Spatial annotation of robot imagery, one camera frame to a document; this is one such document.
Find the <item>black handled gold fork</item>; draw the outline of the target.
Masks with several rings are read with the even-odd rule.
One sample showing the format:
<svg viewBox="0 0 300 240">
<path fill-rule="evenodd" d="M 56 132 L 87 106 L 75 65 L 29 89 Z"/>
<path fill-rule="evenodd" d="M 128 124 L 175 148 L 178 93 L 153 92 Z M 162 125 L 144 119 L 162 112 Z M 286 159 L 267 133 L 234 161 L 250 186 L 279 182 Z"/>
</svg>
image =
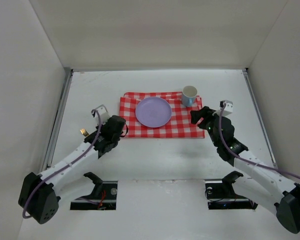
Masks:
<svg viewBox="0 0 300 240">
<path fill-rule="evenodd" d="M 80 132 L 81 132 L 81 134 L 82 134 L 83 136 L 85 136 L 85 137 L 87 137 L 87 136 L 90 135 L 90 134 L 87 132 L 87 130 L 86 130 L 85 128 L 80 129 Z"/>
</svg>

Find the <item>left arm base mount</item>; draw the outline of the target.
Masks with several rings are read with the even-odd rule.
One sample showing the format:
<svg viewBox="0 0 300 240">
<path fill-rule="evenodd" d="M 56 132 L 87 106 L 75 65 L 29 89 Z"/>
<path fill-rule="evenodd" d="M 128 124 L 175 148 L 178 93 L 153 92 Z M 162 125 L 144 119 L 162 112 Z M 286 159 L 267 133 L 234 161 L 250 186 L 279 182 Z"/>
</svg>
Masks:
<svg viewBox="0 0 300 240">
<path fill-rule="evenodd" d="M 71 211 L 108 211 L 116 210 L 118 182 L 103 181 L 92 172 L 84 176 L 92 180 L 94 188 L 89 195 L 82 196 L 70 203 Z"/>
</svg>

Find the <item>lilac plastic plate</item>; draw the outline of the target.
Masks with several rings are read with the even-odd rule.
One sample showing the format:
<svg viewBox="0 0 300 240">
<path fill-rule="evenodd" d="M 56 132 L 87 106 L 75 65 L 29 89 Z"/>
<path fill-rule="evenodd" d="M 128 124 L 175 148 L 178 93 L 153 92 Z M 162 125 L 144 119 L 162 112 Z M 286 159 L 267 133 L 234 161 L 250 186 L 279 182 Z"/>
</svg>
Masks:
<svg viewBox="0 0 300 240">
<path fill-rule="evenodd" d="M 172 108 L 163 98 L 147 97 L 137 104 L 135 116 L 142 125 L 149 128 L 159 128 L 170 121 Z"/>
</svg>

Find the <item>blue white ceramic mug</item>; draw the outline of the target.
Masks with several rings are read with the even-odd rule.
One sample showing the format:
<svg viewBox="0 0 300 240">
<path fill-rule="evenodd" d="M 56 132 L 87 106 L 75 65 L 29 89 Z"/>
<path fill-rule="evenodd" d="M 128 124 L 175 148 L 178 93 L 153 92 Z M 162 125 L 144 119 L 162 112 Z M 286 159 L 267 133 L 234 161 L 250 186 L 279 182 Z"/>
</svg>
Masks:
<svg viewBox="0 0 300 240">
<path fill-rule="evenodd" d="M 182 104 L 187 108 L 191 107 L 196 100 L 197 94 L 198 94 L 198 90 L 194 86 L 191 85 L 185 86 L 182 90 L 182 95 L 181 95 Z"/>
</svg>

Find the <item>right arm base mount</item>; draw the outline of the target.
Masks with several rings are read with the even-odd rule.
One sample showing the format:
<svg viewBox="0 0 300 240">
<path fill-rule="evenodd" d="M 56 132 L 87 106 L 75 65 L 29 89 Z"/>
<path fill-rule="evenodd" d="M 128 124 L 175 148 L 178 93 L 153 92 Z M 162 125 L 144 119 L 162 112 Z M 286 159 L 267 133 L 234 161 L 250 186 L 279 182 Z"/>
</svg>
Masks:
<svg viewBox="0 0 300 240">
<path fill-rule="evenodd" d="M 209 210 L 255 210 L 258 204 L 238 195 L 233 189 L 233 184 L 244 175 L 232 171 L 222 179 L 208 179 L 205 181 L 204 195 L 207 199 Z"/>
</svg>

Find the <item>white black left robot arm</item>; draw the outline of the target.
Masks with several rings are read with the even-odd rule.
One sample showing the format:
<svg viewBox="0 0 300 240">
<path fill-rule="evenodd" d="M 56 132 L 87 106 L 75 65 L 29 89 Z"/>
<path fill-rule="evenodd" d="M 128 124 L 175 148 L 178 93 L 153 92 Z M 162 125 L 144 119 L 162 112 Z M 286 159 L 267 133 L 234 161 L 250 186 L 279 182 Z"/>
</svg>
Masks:
<svg viewBox="0 0 300 240">
<path fill-rule="evenodd" d="M 23 218 L 45 224 L 61 204 L 100 190 L 103 181 L 91 172 L 91 167 L 118 145 L 127 133 L 126 125 L 124 118 L 113 115 L 56 165 L 38 174 L 29 173 L 23 180 L 18 199 Z"/>
</svg>

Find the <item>red white checkered cloth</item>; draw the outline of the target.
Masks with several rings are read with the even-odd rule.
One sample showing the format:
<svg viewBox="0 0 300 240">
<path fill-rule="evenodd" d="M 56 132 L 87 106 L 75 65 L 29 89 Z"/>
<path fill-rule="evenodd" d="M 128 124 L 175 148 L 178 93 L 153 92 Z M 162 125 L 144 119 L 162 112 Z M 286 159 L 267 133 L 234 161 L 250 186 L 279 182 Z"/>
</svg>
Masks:
<svg viewBox="0 0 300 240">
<path fill-rule="evenodd" d="M 171 106 L 171 119 L 164 126 L 151 128 L 142 125 L 136 117 L 136 107 L 145 98 L 159 97 Z M 191 110 L 203 107 L 201 96 L 197 96 L 191 107 L 182 104 L 182 93 L 173 92 L 126 92 L 119 102 L 119 115 L 126 120 L 128 138 L 204 138 L 205 132 L 191 123 Z"/>
</svg>

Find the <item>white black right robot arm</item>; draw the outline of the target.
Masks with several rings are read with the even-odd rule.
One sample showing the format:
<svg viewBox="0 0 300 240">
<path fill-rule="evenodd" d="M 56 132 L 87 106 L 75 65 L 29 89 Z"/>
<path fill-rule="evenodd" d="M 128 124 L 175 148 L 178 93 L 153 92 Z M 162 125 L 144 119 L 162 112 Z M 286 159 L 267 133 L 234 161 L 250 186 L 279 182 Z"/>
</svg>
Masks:
<svg viewBox="0 0 300 240">
<path fill-rule="evenodd" d="M 232 194 L 245 197 L 274 214 L 289 232 L 300 232 L 300 177 L 265 165 L 235 138 L 235 128 L 226 116 L 233 104 L 221 101 L 220 109 L 208 106 L 190 111 L 191 123 L 206 130 L 220 158 L 236 170 L 222 182 Z"/>
</svg>

